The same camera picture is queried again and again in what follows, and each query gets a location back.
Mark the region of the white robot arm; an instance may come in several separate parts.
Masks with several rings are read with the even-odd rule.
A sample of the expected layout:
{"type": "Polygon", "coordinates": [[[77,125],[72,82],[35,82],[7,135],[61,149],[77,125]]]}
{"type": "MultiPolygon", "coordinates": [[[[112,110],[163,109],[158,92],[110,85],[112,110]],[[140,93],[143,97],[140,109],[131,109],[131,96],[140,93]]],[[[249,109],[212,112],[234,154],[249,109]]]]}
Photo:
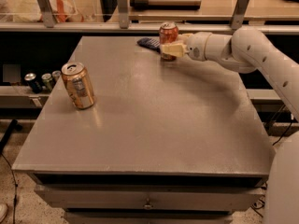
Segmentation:
{"type": "MultiPolygon", "coordinates": [[[[195,61],[213,61],[237,73],[259,71],[299,121],[299,64],[253,27],[232,35],[206,32],[180,35],[161,52],[195,61]]],[[[299,132],[277,149],[265,194],[263,224],[299,224],[299,132]]]]}

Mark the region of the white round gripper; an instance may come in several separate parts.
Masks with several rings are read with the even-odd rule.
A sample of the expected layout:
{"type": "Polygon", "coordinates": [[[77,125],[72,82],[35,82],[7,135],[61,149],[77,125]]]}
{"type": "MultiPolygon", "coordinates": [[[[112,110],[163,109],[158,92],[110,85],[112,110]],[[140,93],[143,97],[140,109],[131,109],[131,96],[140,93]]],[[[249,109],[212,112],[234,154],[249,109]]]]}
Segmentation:
{"type": "Polygon", "coordinates": [[[206,43],[211,33],[199,32],[196,34],[182,34],[178,36],[179,42],[162,44],[160,51],[163,58],[183,57],[188,53],[193,60],[203,62],[206,60],[206,43]]]}

